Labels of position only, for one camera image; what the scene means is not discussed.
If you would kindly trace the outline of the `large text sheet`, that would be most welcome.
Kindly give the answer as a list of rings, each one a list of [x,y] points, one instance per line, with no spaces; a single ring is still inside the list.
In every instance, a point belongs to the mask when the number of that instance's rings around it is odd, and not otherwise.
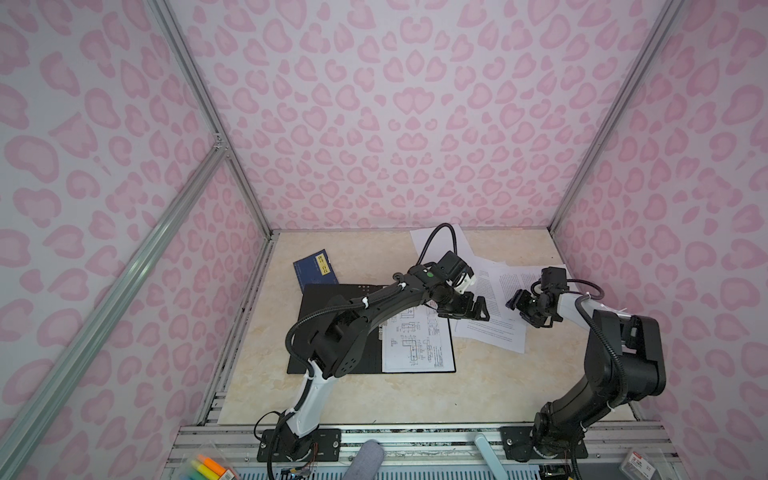
[[[504,350],[525,352],[527,323],[506,306],[518,290],[528,290],[540,278],[542,266],[508,266],[474,257],[469,262],[476,283],[469,289],[486,300],[488,321],[451,320],[455,337],[477,340]]]

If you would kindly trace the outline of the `red folder black inside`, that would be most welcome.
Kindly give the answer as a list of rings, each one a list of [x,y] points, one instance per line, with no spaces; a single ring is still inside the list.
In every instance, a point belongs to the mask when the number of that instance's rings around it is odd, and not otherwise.
[[[372,331],[411,307],[433,302],[429,292],[439,284],[399,280],[365,296],[332,296],[289,329],[285,348],[309,378],[341,378],[358,367]]]

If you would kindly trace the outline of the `technical drawing paper sheet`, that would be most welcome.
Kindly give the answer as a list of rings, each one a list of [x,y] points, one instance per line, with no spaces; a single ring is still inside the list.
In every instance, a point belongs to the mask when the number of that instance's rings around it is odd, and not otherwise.
[[[382,372],[386,374],[455,373],[447,319],[428,306],[405,310],[379,327]]]

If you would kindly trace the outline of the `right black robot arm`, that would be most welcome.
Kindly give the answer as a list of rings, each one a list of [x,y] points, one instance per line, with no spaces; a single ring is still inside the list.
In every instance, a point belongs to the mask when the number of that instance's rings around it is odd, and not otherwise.
[[[566,319],[582,320],[588,327],[584,375],[576,385],[546,403],[532,426],[500,429],[508,460],[584,459],[589,427],[618,407],[665,389],[658,322],[609,308],[602,303],[604,296],[597,284],[547,267],[530,288],[517,290],[507,301],[534,328],[551,328]]]

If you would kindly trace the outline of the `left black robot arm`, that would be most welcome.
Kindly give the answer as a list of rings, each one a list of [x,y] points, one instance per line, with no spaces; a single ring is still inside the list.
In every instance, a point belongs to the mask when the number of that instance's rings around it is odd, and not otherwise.
[[[488,321],[486,300],[469,291],[472,268],[455,252],[393,275],[393,283],[362,297],[332,298],[287,332],[285,348],[305,374],[293,406],[278,416],[266,440],[267,463],[284,455],[300,460],[313,450],[312,435],[336,382],[363,357],[368,336],[385,321],[430,302],[446,319]]]

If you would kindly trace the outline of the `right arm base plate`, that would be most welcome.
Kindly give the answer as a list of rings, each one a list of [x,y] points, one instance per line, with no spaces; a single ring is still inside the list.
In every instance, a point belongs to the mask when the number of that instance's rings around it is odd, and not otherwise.
[[[526,463],[539,460],[586,459],[584,437],[560,433],[534,433],[533,425],[502,426],[499,429],[507,460]]]

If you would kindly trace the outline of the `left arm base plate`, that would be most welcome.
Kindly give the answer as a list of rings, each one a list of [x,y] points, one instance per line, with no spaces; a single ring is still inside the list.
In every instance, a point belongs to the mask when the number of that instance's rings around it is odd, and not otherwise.
[[[318,428],[309,435],[299,438],[288,427],[283,427],[278,434],[274,429],[261,434],[261,444],[257,455],[259,462],[269,458],[273,462],[336,462],[340,456],[340,429]]]

